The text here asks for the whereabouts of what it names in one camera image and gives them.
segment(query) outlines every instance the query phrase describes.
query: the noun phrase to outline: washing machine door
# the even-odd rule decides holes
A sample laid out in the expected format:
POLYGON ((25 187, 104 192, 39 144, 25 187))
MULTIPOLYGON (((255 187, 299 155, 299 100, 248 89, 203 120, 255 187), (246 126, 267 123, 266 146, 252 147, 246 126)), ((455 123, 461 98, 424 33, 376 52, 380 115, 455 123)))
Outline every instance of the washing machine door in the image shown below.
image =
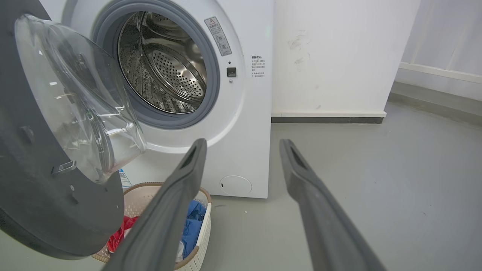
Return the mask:
POLYGON ((3 1, 0 17, 0 228, 86 257, 119 228, 118 169, 146 148, 121 72, 38 0, 3 1))

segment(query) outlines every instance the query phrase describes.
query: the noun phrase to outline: black baseboard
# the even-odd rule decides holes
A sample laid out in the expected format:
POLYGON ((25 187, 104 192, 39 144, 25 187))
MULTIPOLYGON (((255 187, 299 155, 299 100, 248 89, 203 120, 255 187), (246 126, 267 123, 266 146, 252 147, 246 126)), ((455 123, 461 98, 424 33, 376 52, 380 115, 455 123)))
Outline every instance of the black baseboard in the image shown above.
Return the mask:
POLYGON ((383 118, 361 117, 271 117, 271 123, 367 123, 380 124, 383 118))

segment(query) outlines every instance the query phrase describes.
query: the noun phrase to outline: sticker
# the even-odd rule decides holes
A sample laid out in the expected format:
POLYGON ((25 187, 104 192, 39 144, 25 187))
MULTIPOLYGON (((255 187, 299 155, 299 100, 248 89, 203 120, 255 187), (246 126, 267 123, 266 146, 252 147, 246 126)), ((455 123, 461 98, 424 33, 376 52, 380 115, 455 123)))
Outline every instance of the sticker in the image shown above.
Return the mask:
POLYGON ((266 60, 260 55, 251 56, 251 77, 264 77, 266 70, 266 60))
POLYGON ((204 22, 211 31, 213 38, 216 40, 217 47, 219 48, 219 52, 221 53, 221 55, 225 56, 231 54, 231 48, 229 47, 228 40, 226 40, 224 31, 221 28, 221 25, 217 21, 216 17, 206 19, 204 20, 204 22))
POLYGON ((119 170, 119 175, 120 175, 120 182, 122 183, 122 190, 126 191, 128 188, 132 186, 132 184, 122 169, 119 170))

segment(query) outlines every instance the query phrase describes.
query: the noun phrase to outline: transparent glass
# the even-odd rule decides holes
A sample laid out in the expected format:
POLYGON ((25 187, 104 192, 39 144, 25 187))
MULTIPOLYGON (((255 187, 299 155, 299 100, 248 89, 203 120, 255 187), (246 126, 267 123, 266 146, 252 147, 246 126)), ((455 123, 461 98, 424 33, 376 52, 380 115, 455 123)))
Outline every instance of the transparent glass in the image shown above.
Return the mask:
POLYGON ((15 38, 43 117, 84 175, 104 183, 145 151, 122 73, 111 56, 74 30, 31 15, 17 19, 15 38))

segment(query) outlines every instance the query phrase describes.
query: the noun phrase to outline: stainless steel drum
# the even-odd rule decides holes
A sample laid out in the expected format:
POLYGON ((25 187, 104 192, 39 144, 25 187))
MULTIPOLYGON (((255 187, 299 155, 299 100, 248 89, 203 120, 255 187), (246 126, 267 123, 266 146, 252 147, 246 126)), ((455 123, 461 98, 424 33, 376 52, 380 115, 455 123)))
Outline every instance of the stainless steel drum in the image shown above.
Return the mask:
POLYGON ((199 48, 175 22, 138 12, 122 28, 119 63, 132 89, 151 106, 174 114, 195 111, 206 92, 199 48))

